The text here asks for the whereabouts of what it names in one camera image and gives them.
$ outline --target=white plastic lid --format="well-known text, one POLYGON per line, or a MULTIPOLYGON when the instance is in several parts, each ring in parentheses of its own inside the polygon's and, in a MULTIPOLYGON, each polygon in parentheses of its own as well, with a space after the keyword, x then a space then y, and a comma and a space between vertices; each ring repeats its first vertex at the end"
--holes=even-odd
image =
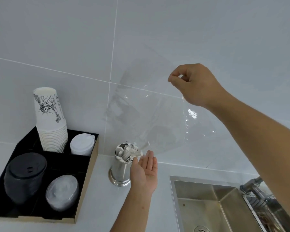
POLYGON ((95 138, 91 134, 79 134, 72 139, 70 148, 78 151, 86 150, 93 145, 95 138))

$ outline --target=stainless steel cup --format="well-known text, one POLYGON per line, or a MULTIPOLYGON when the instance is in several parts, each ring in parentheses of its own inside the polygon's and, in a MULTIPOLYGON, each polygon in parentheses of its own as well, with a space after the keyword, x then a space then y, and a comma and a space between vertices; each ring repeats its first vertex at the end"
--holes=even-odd
MULTIPOLYGON (((129 143, 120 144, 120 147, 124 148, 128 144, 129 143)), ((114 158, 113 165, 108 171, 108 178, 114 185, 118 187, 127 186, 130 183, 130 167, 132 163, 120 162, 116 158, 116 150, 114 158)))

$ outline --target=white countertop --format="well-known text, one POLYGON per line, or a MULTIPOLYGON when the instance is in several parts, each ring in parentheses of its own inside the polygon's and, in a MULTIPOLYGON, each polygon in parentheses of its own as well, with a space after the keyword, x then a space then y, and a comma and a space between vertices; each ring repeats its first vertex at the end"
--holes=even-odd
MULTIPOLYGON (((14 144, 0 143, 0 174, 7 163, 14 144)), ((109 232, 126 198, 130 186, 116 187, 108 179, 112 156, 99 155, 90 179, 86 196, 75 225, 61 223, 0 222, 0 232, 109 232)), ((153 194, 146 231, 177 232, 175 209, 169 176, 244 183, 256 177, 212 169, 158 163, 158 187, 153 194)))

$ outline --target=cardboard box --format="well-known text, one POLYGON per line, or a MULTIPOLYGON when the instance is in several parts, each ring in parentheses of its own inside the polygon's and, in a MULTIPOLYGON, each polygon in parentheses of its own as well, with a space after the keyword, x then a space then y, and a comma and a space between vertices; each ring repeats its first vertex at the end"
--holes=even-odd
POLYGON ((75 224, 85 198, 90 177, 98 156, 99 135, 94 133, 96 143, 91 156, 80 156, 71 154, 70 142, 74 136, 85 133, 81 131, 68 130, 68 142, 64 153, 45 152, 42 149, 39 135, 34 127, 15 147, 8 163, 28 152, 36 152, 43 155, 47 160, 42 184, 39 191, 21 206, 15 205, 4 190, 4 174, 6 164, 0 176, 0 220, 22 221, 22 222, 54 222, 75 224), (77 178, 79 184, 79 196, 75 204, 64 212, 53 210, 45 199, 47 186, 57 177, 70 174, 77 178))

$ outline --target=person's left hand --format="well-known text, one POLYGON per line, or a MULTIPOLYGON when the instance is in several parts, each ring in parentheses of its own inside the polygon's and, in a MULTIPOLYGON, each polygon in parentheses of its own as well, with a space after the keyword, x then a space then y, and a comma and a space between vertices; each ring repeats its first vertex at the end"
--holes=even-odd
POLYGON ((158 180, 158 162, 154 152, 147 151, 138 162, 137 157, 133 158, 130 169, 131 187, 145 190, 150 195, 155 191, 158 180))

